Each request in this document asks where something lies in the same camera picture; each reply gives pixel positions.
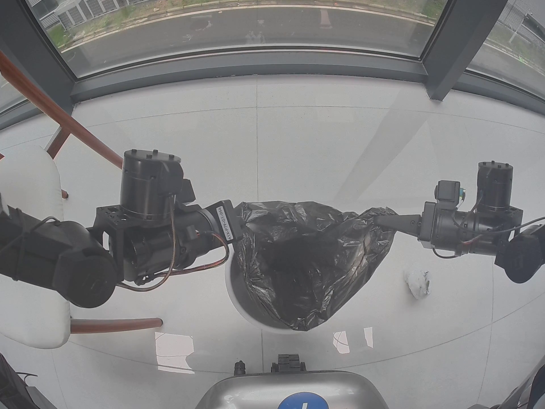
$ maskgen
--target trash bag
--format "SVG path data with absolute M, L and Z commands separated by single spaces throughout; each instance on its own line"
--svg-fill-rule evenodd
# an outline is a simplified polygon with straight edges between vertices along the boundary
M 246 223 L 234 245 L 253 301 L 296 331 L 328 320 L 371 278 L 390 250 L 395 231 L 373 223 L 372 208 L 358 215 L 316 202 L 242 202 Z

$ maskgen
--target robotic arm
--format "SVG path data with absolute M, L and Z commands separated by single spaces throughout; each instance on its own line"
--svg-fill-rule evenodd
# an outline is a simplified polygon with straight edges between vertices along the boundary
M 195 195 L 180 162 L 157 150 L 125 152 L 120 204 L 97 208 L 87 229 L 52 217 L 39 221 L 5 205 L 0 196 L 0 274 L 95 308 L 116 286 L 154 288 L 139 289 L 124 280 L 137 285 L 158 276 L 166 280 L 161 271 L 183 274 L 198 256 L 218 247 L 226 249 L 224 262 L 228 244 L 242 237 L 240 219 L 229 200 L 207 208 L 187 206 Z M 104 232 L 109 251 L 102 246 Z
M 543 264 L 545 227 L 521 228 L 545 219 L 522 223 L 521 209 L 510 206 L 513 167 L 499 162 L 480 162 L 477 199 L 469 212 L 458 210 L 466 191 L 459 181 L 439 181 L 435 202 L 424 203 L 421 215 L 382 215 L 375 222 L 417 237 L 424 248 L 442 258 L 466 253 L 495 256 L 495 264 L 515 283 L 529 280 Z M 509 240 L 511 232 L 514 237 Z M 450 250 L 441 256 L 436 250 Z

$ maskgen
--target white label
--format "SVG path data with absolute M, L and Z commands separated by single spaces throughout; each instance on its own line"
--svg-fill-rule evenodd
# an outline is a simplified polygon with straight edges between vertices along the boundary
M 227 215 L 225 215 L 225 209 L 223 206 L 218 206 L 216 208 L 217 215 L 220 217 L 220 224 L 221 228 L 223 229 L 223 233 L 225 234 L 225 238 L 228 241 L 231 241 L 233 239 L 233 232 L 231 232 L 231 227 L 229 226 L 229 222 L 227 221 Z

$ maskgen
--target blue circular logo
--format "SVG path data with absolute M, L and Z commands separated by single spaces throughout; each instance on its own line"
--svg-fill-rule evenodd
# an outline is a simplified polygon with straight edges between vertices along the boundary
M 298 392 L 286 397 L 278 409 L 329 409 L 329 406 L 318 394 Z

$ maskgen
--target chair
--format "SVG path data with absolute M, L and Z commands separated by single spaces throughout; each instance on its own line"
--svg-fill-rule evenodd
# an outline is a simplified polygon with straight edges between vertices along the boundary
M 63 220 L 60 176 L 55 162 L 38 146 L 24 145 L 0 160 L 2 201 L 44 219 Z M 56 291 L 0 274 L 0 333 L 38 349 L 55 349 L 71 333 L 104 333 L 160 327 L 160 318 L 73 320 L 70 303 Z

